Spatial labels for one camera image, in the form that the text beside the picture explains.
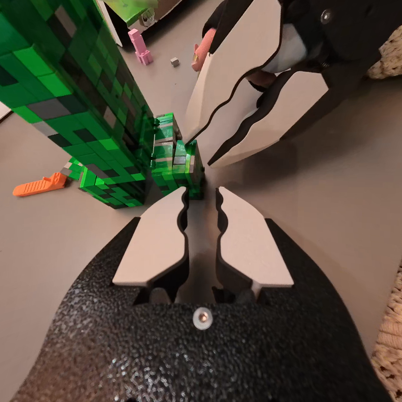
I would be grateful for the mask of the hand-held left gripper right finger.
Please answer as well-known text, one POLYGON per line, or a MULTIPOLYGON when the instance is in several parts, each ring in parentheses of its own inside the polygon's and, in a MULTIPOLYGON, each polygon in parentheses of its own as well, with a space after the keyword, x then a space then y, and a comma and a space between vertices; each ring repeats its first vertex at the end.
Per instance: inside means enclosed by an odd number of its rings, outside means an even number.
POLYGON ((264 289, 292 288, 294 279, 262 213, 225 187, 216 188, 215 197, 216 276, 225 298, 258 299, 264 289))

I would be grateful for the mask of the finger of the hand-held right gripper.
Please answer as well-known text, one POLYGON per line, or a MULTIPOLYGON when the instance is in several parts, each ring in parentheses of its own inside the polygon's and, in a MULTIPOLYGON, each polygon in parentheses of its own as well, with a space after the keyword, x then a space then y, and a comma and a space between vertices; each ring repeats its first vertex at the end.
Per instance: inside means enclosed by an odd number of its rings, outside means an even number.
POLYGON ((321 73, 288 70, 279 74, 259 98, 259 107, 247 115, 208 165, 224 167, 278 142, 328 90, 321 73))
POLYGON ((243 78, 274 57, 282 20, 277 0, 227 1, 187 106, 185 144, 208 127, 243 78))

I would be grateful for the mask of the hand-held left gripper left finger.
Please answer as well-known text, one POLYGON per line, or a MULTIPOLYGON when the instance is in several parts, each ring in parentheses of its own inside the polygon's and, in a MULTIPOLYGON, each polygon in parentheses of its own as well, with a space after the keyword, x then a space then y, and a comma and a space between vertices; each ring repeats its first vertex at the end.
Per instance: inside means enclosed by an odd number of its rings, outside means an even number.
POLYGON ((177 296, 189 275, 188 207, 188 188, 179 187, 140 216, 114 285, 162 288, 170 298, 177 296))

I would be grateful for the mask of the green lego foot block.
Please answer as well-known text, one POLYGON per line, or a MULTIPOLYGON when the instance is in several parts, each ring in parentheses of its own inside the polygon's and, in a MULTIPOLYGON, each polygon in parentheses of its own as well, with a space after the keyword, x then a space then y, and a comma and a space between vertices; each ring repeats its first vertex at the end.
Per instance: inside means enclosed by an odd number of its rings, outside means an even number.
POLYGON ((80 181, 84 171, 84 166, 76 158, 71 157, 65 166, 60 170, 60 173, 71 180, 80 181))
POLYGON ((188 188, 190 199, 204 198, 205 168, 196 140, 187 145, 182 140, 177 141, 172 174, 178 187, 188 188))

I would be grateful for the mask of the green lego creeper figure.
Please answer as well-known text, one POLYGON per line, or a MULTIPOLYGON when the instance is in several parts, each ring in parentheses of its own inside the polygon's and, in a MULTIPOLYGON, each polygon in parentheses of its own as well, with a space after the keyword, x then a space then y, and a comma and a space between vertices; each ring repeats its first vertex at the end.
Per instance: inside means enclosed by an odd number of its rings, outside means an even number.
POLYGON ((1 102, 84 166, 79 189, 144 204, 157 120, 94 1, 1 1, 1 102))

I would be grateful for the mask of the pink lego pig figure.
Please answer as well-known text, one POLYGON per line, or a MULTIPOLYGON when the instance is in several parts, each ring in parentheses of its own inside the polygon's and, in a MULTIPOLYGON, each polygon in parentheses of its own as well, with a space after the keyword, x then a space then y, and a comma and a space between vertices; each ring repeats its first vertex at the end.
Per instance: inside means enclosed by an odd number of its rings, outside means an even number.
POLYGON ((128 32, 129 38, 135 48, 135 55, 137 60, 143 65, 153 63, 153 57, 145 45, 141 33, 137 29, 132 29, 128 32))

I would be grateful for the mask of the green lego baseplate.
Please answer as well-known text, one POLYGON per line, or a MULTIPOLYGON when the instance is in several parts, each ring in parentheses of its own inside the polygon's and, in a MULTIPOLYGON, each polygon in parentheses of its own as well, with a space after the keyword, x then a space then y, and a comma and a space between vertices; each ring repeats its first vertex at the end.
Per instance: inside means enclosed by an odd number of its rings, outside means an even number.
POLYGON ((155 23, 155 10, 158 7, 157 0, 104 0, 128 27, 135 22, 148 28, 155 23))

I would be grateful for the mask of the orange lego brick separator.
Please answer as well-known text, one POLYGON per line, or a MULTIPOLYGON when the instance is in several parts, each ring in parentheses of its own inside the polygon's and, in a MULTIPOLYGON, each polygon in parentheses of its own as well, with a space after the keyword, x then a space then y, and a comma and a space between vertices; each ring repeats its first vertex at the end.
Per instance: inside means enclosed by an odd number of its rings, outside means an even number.
POLYGON ((18 185, 13 190, 13 196, 27 197, 40 193, 46 193, 65 187, 68 177, 62 173, 53 173, 50 177, 41 180, 18 185))

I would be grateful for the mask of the person's right hand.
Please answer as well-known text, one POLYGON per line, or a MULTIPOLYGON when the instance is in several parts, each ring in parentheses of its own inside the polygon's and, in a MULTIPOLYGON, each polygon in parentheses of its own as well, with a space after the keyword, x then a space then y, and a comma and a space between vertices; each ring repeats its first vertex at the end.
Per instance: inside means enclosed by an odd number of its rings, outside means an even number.
POLYGON ((247 80, 250 85, 261 93, 265 92, 269 88, 269 86, 276 80, 276 78, 277 77, 274 73, 269 73, 261 70, 247 76, 247 80))

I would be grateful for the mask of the person's cream knit sweater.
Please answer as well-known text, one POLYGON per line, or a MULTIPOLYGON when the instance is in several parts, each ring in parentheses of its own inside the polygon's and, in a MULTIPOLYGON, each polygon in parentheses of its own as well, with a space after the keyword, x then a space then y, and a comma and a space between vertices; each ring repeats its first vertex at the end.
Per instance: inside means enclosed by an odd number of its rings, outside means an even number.
POLYGON ((402 400, 402 263, 379 327, 371 363, 395 402, 402 400))

